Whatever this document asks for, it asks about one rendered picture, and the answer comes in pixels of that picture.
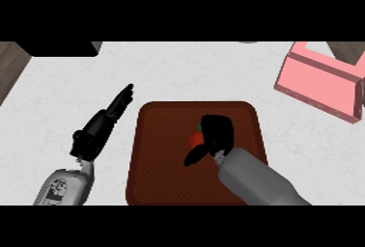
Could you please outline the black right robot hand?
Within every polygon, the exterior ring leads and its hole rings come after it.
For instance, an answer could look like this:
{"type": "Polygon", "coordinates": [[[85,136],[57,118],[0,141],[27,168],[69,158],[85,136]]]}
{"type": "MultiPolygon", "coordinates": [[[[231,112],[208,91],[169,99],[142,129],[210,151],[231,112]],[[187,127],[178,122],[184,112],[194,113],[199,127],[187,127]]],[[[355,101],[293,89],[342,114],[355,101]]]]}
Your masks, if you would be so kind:
{"type": "Polygon", "coordinates": [[[205,115],[202,118],[202,130],[205,143],[194,149],[184,160],[184,166],[196,164],[208,154],[222,163],[234,148],[234,125],[231,118],[222,115],[205,115]]]}

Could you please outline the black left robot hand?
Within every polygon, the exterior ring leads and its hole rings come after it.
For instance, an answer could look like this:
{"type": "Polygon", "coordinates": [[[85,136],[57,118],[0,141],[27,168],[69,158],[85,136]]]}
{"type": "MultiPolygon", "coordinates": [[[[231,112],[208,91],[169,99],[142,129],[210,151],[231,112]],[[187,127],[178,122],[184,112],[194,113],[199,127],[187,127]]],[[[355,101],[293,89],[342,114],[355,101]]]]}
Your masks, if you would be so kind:
{"type": "Polygon", "coordinates": [[[80,160],[92,162],[104,149],[114,125],[117,124],[129,104],[134,101],[135,85],[129,84],[110,106],[103,109],[89,120],[85,128],[73,134],[73,147],[70,155],[80,160]]]}

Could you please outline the red bell pepper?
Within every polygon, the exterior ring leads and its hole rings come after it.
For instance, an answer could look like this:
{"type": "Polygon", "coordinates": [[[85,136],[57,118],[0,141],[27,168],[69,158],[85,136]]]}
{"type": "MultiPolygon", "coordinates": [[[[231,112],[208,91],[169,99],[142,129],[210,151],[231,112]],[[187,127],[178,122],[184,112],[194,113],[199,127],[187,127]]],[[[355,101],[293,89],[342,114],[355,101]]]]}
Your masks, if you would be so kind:
{"type": "Polygon", "coordinates": [[[188,135],[188,146],[194,149],[199,145],[205,143],[205,135],[202,130],[202,124],[197,125],[197,130],[188,135]]]}

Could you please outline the brown rectangular tray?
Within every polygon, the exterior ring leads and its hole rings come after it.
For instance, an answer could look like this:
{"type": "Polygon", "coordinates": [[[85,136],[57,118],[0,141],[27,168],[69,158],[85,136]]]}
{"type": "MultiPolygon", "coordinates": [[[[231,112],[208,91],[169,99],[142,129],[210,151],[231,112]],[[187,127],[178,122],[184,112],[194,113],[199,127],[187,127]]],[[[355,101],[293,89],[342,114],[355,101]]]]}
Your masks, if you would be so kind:
{"type": "Polygon", "coordinates": [[[255,106],[244,101],[154,101],[142,106],[128,179],[132,206],[242,206],[219,181],[215,158],[184,165],[188,135],[208,114],[231,118],[234,144],[267,160],[255,106]]]}

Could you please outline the pink cardboard box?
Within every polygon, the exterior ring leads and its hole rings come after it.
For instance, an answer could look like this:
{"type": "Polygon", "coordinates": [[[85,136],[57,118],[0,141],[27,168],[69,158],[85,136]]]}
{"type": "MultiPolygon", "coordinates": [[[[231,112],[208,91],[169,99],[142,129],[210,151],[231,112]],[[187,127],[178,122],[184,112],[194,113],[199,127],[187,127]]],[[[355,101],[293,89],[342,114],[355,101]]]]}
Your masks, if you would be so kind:
{"type": "Polygon", "coordinates": [[[365,51],[355,65],[307,48],[296,41],[286,56],[274,89],[355,124],[365,100],[365,51]]]}

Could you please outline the black appliance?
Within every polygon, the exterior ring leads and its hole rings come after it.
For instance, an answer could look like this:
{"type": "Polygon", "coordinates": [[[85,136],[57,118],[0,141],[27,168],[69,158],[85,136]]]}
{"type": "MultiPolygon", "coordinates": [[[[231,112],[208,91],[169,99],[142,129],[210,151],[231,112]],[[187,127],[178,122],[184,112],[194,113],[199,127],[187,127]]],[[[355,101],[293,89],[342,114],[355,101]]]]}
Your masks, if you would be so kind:
{"type": "Polygon", "coordinates": [[[97,57],[101,41],[18,41],[33,57],[97,57]]]}

